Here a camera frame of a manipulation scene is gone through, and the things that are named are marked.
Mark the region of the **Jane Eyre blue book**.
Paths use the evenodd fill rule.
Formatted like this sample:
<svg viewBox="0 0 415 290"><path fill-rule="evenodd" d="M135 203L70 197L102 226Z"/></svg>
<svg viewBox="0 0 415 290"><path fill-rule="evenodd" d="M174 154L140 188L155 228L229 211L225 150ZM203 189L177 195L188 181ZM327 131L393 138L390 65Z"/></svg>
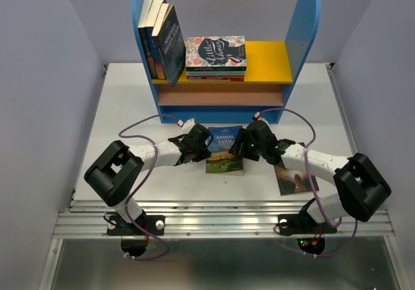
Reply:
<svg viewBox="0 0 415 290"><path fill-rule="evenodd" d="M152 39L152 31L156 25L156 20L158 14L160 12L160 8L166 0L152 0L152 4L150 6L150 10L148 12L145 30L148 38L148 42L150 45L150 50L152 53L152 60L154 63L154 69L156 70L156 74L152 75L152 79L165 79L165 72L163 70L163 65L161 63L161 56L159 54L158 48L156 47L155 41Z"/></svg>

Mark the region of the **Animal Farm landscape book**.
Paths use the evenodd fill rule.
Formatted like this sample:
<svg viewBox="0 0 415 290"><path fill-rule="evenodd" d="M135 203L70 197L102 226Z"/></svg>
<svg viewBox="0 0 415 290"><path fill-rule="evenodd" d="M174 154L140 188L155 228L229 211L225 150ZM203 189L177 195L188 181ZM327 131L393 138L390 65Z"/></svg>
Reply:
<svg viewBox="0 0 415 290"><path fill-rule="evenodd" d="M211 156L206 159L207 174L242 175L243 159L230 154L242 126L209 127L213 140L209 145Z"/></svg>

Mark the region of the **Three Days to See book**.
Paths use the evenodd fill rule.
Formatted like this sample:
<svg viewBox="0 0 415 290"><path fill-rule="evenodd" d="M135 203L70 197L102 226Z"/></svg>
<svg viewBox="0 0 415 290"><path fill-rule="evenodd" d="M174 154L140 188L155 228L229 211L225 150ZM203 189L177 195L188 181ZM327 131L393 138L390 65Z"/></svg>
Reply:
<svg viewBox="0 0 415 290"><path fill-rule="evenodd" d="M282 163L274 166L280 195L293 195L312 192L308 175L305 172L287 169Z"/></svg>

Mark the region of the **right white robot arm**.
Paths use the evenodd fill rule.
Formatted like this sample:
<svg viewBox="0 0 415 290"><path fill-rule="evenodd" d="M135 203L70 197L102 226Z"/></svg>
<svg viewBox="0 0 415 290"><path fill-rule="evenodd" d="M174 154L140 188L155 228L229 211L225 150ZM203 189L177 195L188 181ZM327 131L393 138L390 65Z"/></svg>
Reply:
<svg viewBox="0 0 415 290"><path fill-rule="evenodd" d="M306 149L293 140L278 139L262 119L238 131L230 153L310 173L336 187L334 195L311 199L297 214L278 215L275 231L282 236L312 234L318 228L328 228L330 220L347 216L366 222L392 193L366 155L334 156Z"/></svg>

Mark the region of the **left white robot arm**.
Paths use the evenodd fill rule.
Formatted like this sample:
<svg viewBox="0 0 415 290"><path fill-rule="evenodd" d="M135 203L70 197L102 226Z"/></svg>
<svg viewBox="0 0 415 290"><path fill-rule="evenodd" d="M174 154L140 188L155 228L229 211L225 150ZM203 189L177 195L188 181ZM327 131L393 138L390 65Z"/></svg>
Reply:
<svg viewBox="0 0 415 290"><path fill-rule="evenodd" d="M192 119L182 125L182 134L161 143L129 147L116 140L87 169L84 180L117 212L122 227L129 234L138 234L147 226L144 210L132 199L139 173L205 160L211 155L208 146L212 140L208 128Z"/></svg>

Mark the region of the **Nineteen Eighty-Four blue book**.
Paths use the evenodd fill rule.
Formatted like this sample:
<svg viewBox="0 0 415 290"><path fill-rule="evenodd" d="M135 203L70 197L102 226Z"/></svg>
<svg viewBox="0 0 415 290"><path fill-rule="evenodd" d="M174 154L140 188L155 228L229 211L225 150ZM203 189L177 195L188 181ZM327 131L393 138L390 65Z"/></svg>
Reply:
<svg viewBox="0 0 415 290"><path fill-rule="evenodd" d="M174 87L185 67L185 43L176 9L173 4L162 3L158 12L152 40L156 48L158 78Z"/></svg>

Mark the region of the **A Tale of Two Cities book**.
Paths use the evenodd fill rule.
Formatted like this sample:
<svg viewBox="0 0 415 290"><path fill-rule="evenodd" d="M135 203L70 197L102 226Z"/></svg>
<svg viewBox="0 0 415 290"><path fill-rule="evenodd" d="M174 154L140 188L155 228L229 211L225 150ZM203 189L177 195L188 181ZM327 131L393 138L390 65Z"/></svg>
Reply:
<svg viewBox="0 0 415 290"><path fill-rule="evenodd" d="M147 32L146 32L146 22L147 22L148 14L150 12L152 2L153 2L153 0L144 0L143 1L143 6L142 6L142 9L141 9L137 29L138 29L138 33L139 33L140 38L141 38L141 44L143 46L143 52L144 52L144 55L145 55L145 59L147 61L148 67L149 67L150 77L151 77L151 79L156 79L158 77L158 75L157 75L157 72L156 72L154 59L152 57L150 42L149 42Z"/></svg>

